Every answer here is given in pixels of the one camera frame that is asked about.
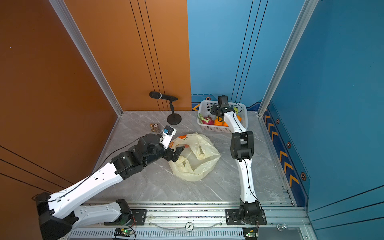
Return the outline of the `aluminium corner frame post left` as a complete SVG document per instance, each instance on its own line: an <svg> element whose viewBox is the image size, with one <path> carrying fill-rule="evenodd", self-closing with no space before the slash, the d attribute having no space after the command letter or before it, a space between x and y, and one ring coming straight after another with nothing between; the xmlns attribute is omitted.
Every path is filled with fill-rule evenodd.
<svg viewBox="0 0 384 240"><path fill-rule="evenodd" d="M103 74L99 64L97 63L97 60L89 48L84 36L82 35L79 27L72 17L66 3L62 0L49 0L49 2L59 17L60 21L62 22L63 26L65 27L66 31L68 32L73 43L77 47L85 63L87 64L89 70L102 89L116 115L121 117L123 114L123 109L117 100L111 86L109 85L105 75Z"/></svg>

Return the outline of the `green circuit board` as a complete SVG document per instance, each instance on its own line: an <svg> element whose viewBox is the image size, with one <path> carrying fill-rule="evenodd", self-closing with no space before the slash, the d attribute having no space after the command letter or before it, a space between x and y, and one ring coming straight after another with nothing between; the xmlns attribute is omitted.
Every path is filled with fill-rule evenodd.
<svg viewBox="0 0 384 240"><path fill-rule="evenodd" d="M245 240L257 240L259 237L259 232L255 228L242 228L242 230Z"/></svg>
<svg viewBox="0 0 384 240"><path fill-rule="evenodd" d="M131 228L116 228L114 231L114 238L134 240L136 238L136 233Z"/></svg>

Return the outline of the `pink dragon fruit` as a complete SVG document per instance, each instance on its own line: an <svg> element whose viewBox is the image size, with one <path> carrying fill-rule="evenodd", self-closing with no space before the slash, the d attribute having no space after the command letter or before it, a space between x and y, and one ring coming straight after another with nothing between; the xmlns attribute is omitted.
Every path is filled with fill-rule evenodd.
<svg viewBox="0 0 384 240"><path fill-rule="evenodd" d="M198 113L198 120L203 125L214 125L215 121L211 117L204 117L201 113Z"/></svg>

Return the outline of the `white perforated plastic basket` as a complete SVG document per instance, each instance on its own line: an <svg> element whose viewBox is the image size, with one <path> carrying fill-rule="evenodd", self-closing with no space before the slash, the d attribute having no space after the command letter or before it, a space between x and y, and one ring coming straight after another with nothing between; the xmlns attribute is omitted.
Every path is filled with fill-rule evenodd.
<svg viewBox="0 0 384 240"><path fill-rule="evenodd" d="M215 115L211 114L211 108L212 106L218 105L218 101L207 101L204 100L200 103L198 114L201 114L203 117L211 117L213 120L216 119ZM229 102L229 106L233 108L238 109L237 115L241 117L241 124L246 129L248 128L248 114L247 109L244 104L238 104L238 103L232 103ZM231 130L229 127L224 126L216 126L216 125L205 125L203 124L199 119L197 120L198 125L201 127L204 131L212 131L212 132L222 132L222 133L231 133Z"/></svg>

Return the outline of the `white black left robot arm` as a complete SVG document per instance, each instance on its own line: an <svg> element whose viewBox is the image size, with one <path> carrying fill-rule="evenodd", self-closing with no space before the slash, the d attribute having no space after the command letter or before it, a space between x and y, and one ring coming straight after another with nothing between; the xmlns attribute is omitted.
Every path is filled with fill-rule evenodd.
<svg viewBox="0 0 384 240"><path fill-rule="evenodd" d="M107 225L131 224L133 213L125 200L98 206L83 206L83 203L159 159L176 162L185 147L172 149L169 146L172 137L173 134L169 133L147 134L129 150L113 157L78 183L51 195L46 192L37 195L35 201L42 238L58 240L75 228L101 222Z"/></svg>

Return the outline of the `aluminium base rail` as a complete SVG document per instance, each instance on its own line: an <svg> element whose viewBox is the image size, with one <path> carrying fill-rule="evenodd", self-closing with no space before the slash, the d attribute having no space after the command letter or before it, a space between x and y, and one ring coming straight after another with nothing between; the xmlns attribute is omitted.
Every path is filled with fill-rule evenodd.
<svg viewBox="0 0 384 240"><path fill-rule="evenodd" d="M303 208L290 204L264 204L266 225L242 224L235 219L237 203L142 202L130 203L131 224L96 223L70 231L64 240L122 240L116 228L131 228L135 240L244 240L242 228L255 228L258 240L315 240L316 234Z"/></svg>

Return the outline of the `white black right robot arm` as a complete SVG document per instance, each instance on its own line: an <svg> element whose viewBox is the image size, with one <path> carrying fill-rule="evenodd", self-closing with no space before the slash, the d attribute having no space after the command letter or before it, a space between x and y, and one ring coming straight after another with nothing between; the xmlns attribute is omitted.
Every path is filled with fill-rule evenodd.
<svg viewBox="0 0 384 240"><path fill-rule="evenodd" d="M231 156L236 160L241 186L239 219L246 225L266 225L266 216L257 198L252 175L254 134L241 124L237 112L228 102L228 96L219 96L217 105L212 106L210 112L223 120L232 133Z"/></svg>

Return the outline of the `aluminium corner frame post right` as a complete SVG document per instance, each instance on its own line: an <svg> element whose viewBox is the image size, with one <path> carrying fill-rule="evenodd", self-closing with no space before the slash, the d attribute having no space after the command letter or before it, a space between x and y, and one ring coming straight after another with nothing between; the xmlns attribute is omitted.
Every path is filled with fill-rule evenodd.
<svg viewBox="0 0 384 240"><path fill-rule="evenodd" d="M306 0L303 4L303 7L299 13L299 16L295 22L295 25L292 29L290 37L287 41L287 44L284 48L284 51L281 55L281 58L278 62L278 65L275 69L275 72L271 78L271 81L267 87L263 100L261 102L258 114L262 117L267 110L269 103L272 100L272 97L286 71L287 66L297 48L298 43L301 40L301 37L313 15L313 12L318 4L319 0Z"/></svg>

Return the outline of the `aluminium corner frame post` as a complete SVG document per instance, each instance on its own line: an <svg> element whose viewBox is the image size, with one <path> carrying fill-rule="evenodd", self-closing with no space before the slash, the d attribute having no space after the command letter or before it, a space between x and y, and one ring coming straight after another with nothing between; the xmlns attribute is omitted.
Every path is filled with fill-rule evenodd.
<svg viewBox="0 0 384 240"><path fill-rule="evenodd" d="M82 35L79 27L72 17L66 3L62 0L49 0L49 2L59 17L60 21L62 22L63 26L65 27L66 31L68 32L73 43L77 47L85 63L87 64L89 70L102 89L116 115L121 117L123 114L123 109L117 100L111 86L109 85L105 75L103 74L99 64L97 63L97 60L89 48L84 36Z"/></svg>
<svg viewBox="0 0 384 240"><path fill-rule="evenodd" d="M269 103L272 100L272 97L286 71L287 66L297 48L298 43L301 40L301 37L313 15L313 12L318 4L319 0L306 0L303 4L303 7L299 13L299 16L295 22L295 25L292 29L290 37L287 41L287 44L284 48L284 51L281 55L281 58L278 62L278 65L275 69L275 72L271 78L271 81L267 87L263 100L261 102L258 114L262 117L267 110Z"/></svg>

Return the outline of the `yellowish plastic bag orange print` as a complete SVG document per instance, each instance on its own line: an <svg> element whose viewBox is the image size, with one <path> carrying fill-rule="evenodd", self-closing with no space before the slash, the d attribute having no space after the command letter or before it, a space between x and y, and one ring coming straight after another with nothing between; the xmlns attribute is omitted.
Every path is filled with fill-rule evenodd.
<svg viewBox="0 0 384 240"><path fill-rule="evenodd" d="M170 143L176 150L184 147L176 162L169 162L173 174L188 182L197 182L206 177L216 166L221 154L205 135L194 133L180 136Z"/></svg>

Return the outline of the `black microphone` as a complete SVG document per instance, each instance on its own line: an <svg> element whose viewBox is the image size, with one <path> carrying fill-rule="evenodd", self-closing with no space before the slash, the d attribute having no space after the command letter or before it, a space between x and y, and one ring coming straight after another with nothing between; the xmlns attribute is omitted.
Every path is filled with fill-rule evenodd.
<svg viewBox="0 0 384 240"><path fill-rule="evenodd" d="M155 92L155 91L152 91L149 93L149 96L153 99L156 99L156 100L167 100L167 101L170 101L170 102L175 102L178 100L177 97L173 97L173 96L169 96L169 95L164 95L164 94L161 94L159 92Z"/></svg>

